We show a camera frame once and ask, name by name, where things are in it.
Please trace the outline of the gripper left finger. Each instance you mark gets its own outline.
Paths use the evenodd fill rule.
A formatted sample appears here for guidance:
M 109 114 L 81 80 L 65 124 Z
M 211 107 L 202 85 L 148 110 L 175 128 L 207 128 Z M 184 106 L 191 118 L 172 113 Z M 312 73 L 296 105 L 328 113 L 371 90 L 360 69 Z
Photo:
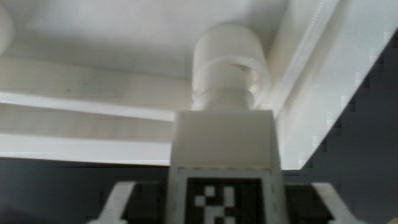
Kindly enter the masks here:
M 134 185 L 132 181 L 115 183 L 99 216 L 86 224 L 127 224 L 122 214 Z

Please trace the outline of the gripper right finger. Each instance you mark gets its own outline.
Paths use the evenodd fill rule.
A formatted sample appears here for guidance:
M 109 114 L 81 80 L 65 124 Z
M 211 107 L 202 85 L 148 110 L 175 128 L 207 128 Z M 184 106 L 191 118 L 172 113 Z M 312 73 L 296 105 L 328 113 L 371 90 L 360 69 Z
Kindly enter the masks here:
M 326 224 L 367 224 L 355 218 L 331 185 L 328 183 L 312 183 L 312 188 L 331 214 Z

